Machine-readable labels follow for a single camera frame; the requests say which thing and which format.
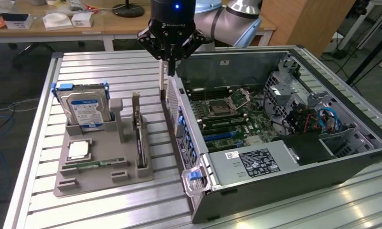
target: gray parts holder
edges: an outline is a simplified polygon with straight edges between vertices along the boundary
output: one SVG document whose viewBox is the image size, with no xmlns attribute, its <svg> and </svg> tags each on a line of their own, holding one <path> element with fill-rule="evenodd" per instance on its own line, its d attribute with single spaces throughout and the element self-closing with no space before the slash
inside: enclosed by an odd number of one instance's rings
<svg viewBox="0 0 382 229">
<path fill-rule="evenodd" d="M 120 118 L 121 99 L 109 99 L 114 121 L 104 130 L 82 132 L 67 125 L 53 194 L 74 195 L 152 180 L 145 118 L 138 112 L 138 94 L 133 93 L 133 115 Z"/>
</svg>

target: white box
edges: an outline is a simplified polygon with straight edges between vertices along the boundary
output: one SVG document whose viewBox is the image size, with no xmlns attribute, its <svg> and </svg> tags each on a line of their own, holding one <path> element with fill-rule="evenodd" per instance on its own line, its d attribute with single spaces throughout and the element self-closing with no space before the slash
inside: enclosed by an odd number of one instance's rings
<svg viewBox="0 0 382 229">
<path fill-rule="evenodd" d="M 71 25 L 74 27 L 91 27 L 93 25 L 93 17 L 90 12 L 86 13 L 75 13 L 71 17 Z"/>
<path fill-rule="evenodd" d="M 341 41 L 343 36 L 339 33 L 333 33 L 329 43 L 324 49 L 324 52 L 333 52 L 336 49 L 336 44 Z"/>
<path fill-rule="evenodd" d="M 46 31 L 73 28 L 70 20 L 69 20 L 69 18 L 65 15 L 62 15 L 63 18 L 61 20 L 58 20 L 58 21 L 50 21 L 46 18 L 46 16 L 42 17 L 43 26 L 45 26 L 45 30 Z"/>
<path fill-rule="evenodd" d="M 14 15 L 14 14 L 7 13 L 6 16 L 2 17 L 3 21 L 6 20 L 5 21 L 6 28 L 10 30 L 13 30 L 13 29 L 26 29 L 27 30 L 30 28 L 30 25 L 33 22 L 30 14 L 27 14 L 26 19 L 23 21 L 18 21 L 19 19 L 17 19 L 17 18 L 19 18 L 19 17 L 14 17 L 15 21 L 13 21 L 13 19 L 10 18 L 11 15 Z"/>
</svg>

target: motherboard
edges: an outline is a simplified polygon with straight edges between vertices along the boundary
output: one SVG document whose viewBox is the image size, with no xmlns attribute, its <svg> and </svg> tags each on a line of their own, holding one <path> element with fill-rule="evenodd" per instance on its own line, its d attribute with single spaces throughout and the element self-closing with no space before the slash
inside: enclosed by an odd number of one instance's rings
<svg viewBox="0 0 382 229">
<path fill-rule="evenodd" d="M 277 136 L 257 92 L 222 88 L 190 92 L 188 97 L 209 153 L 267 143 Z"/>
</svg>

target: black lamp base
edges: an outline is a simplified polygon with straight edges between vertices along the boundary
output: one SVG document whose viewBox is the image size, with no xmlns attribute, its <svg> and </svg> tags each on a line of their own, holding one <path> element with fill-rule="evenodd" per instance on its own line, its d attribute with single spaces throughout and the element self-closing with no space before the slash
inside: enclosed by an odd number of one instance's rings
<svg viewBox="0 0 382 229">
<path fill-rule="evenodd" d="M 125 4 L 118 4 L 113 6 L 113 8 L 117 8 L 112 10 L 113 14 L 124 18 L 136 18 L 142 16 L 144 14 L 144 8 L 134 4 L 128 4 L 128 7 L 125 6 Z"/>
</svg>

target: aluminum workbench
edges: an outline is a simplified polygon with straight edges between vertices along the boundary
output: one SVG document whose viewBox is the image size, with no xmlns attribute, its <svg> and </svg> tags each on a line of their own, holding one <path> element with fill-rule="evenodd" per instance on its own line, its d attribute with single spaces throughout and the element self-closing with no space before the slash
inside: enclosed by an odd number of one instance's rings
<svg viewBox="0 0 382 229">
<path fill-rule="evenodd" d="M 345 95 L 351 88 L 304 50 L 297 50 Z M 316 81 L 303 81 L 316 91 Z M 140 92 L 148 121 L 154 179 L 149 182 L 55 198 L 54 174 L 65 131 L 65 115 L 49 92 L 50 83 L 109 83 L 109 95 L 122 99 L 121 116 L 130 115 L 132 92 Z M 382 116 L 356 95 L 351 102 L 382 128 Z M 176 169 L 158 97 L 158 62 L 145 51 L 55 53 L 19 168 L 5 228 L 142 229 L 329 229 L 382 228 L 382 162 L 343 184 L 263 207 L 192 225 Z"/>
</svg>

